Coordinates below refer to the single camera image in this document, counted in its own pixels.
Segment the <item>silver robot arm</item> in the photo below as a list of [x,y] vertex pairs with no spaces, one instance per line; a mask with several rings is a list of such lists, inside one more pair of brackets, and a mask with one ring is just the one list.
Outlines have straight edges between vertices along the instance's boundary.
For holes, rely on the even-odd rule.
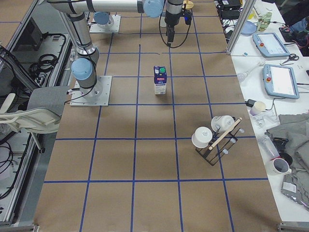
[[191,25],[192,13],[187,10],[182,0],[49,0],[48,3],[66,15],[68,25],[77,43],[77,53],[88,56],[90,60],[98,59],[98,50],[93,46],[85,19],[85,12],[137,12],[147,16],[165,17],[167,26],[166,46],[172,48],[174,27],[183,17],[187,25]]

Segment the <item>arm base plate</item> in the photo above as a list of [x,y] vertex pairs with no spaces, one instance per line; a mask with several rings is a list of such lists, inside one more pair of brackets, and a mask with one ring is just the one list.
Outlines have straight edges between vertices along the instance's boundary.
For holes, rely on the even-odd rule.
[[112,76],[98,76],[96,85],[90,89],[80,88],[78,81],[75,81],[75,88],[71,96],[70,106],[72,107],[92,107],[109,105]]
[[119,32],[121,15],[109,15],[109,20],[106,20],[106,24],[102,24],[102,22],[105,22],[104,20],[99,20],[97,22],[95,19],[96,17],[94,17],[93,22],[90,24],[91,34],[111,34]]

